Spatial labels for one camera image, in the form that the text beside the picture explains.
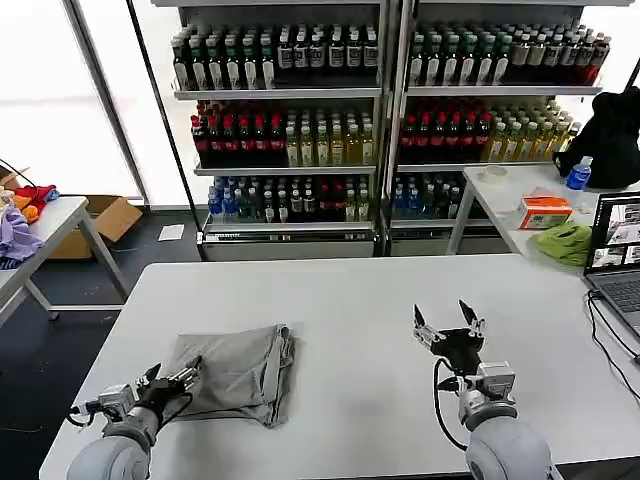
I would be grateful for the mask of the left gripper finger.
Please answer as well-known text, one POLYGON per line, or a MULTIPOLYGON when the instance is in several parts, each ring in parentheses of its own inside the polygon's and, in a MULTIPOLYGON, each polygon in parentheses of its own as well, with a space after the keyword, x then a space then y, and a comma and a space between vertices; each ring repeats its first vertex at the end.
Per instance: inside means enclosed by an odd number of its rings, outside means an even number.
POLYGON ((146 370, 140 377, 135 380, 137 388, 148 388, 153 381, 156 380, 157 375, 161 369, 161 364, 157 363, 148 370, 146 370))
POLYGON ((169 376, 169 383, 181 393, 188 392, 199 380, 203 357, 197 355, 188 361, 179 372, 169 376))

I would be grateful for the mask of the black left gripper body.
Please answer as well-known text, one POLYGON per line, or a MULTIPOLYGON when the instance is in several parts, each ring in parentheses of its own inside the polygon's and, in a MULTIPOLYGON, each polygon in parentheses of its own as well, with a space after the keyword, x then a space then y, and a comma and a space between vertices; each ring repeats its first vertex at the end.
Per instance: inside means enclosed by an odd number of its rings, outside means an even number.
POLYGON ((145 408, 153 412, 157 422, 164 421, 164 410, 168 403, 177 396, 177 382, 168 378, 156 379, 137 387, 138 400, 135 407, 145 408))

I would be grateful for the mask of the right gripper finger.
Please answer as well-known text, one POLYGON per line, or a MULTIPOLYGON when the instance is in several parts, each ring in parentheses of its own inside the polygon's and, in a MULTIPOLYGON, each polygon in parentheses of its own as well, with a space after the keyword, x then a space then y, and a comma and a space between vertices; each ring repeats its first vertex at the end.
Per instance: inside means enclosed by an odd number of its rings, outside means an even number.
POLYGON ((427 348, 446 339, 444 334, 426 322, 417 304, 413 306, 413 335, 427 348))
POLYGON ((479 317, 476 311, 465 301, 458 301, 463 317, 469 328, 469 336, 482 339, 484 337, 485 319, 479 317))

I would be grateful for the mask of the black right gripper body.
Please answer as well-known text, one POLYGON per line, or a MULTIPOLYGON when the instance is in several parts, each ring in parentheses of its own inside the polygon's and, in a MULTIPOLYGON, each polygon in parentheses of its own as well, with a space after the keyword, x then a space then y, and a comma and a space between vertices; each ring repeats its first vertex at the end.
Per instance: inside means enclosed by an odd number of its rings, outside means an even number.
POLYGON ((469 328, 440 330, 439 334, 439 339, 431 344, 431 353, 445 358, 456 375, 475 375, 481 363, 479 352, 484 336, 469 328))

